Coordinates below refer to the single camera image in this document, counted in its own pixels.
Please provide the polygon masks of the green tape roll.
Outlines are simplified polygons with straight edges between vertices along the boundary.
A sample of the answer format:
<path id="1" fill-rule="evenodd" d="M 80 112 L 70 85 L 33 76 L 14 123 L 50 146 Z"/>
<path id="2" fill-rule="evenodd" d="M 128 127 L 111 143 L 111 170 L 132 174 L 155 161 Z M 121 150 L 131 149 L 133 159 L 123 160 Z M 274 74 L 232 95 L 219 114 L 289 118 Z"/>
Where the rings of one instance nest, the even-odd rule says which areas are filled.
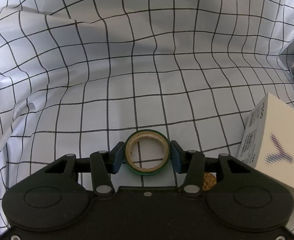
<path id="1" fill-rule="evenodd" d="M 123 156 L 133 173 L 153 176 L 167 165 L 171 156 L 170 143 L 162 133 L 143 129 L 128 137 L 124 144 Z"/>

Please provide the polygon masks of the brown leather wallet case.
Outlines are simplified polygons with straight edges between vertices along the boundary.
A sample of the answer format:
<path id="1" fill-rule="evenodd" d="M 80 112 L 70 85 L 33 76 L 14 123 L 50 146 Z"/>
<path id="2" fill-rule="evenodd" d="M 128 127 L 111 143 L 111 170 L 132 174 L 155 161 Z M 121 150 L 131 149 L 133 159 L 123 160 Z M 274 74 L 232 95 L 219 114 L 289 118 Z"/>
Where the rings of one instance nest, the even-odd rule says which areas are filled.
<path id="1" fill-rule="evenodd" d="M 203 191 L 209 191 L 212 187 L 217 184 L 216 176 L 212 173 L 204 173 L 203 177 Z"/>

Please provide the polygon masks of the white rectangular box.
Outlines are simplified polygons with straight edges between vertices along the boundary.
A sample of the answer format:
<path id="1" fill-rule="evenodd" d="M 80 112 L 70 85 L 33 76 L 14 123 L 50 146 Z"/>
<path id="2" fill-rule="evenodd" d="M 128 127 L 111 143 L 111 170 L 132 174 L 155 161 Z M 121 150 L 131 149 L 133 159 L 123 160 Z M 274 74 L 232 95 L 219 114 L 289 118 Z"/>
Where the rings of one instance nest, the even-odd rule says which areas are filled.
<path id="1" fill-rule="evenodd" d="M 266 94 L 250 112 L 237 159 L 283 184 L 294 198 L 294 109 Z"/>

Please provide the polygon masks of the white checkered cloth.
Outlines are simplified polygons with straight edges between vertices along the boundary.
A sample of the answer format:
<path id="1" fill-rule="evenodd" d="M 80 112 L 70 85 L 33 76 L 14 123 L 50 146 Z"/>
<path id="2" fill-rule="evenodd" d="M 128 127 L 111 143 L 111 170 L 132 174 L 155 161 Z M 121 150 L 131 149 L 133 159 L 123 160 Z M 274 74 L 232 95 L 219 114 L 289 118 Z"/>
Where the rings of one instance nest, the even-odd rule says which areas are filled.
<path id="1" fill-rule="evenodd" d="M 294 108 L 294 0 L 0 0 L 7 189 L 141 129 L 236 156 L 267 93 Z"/>

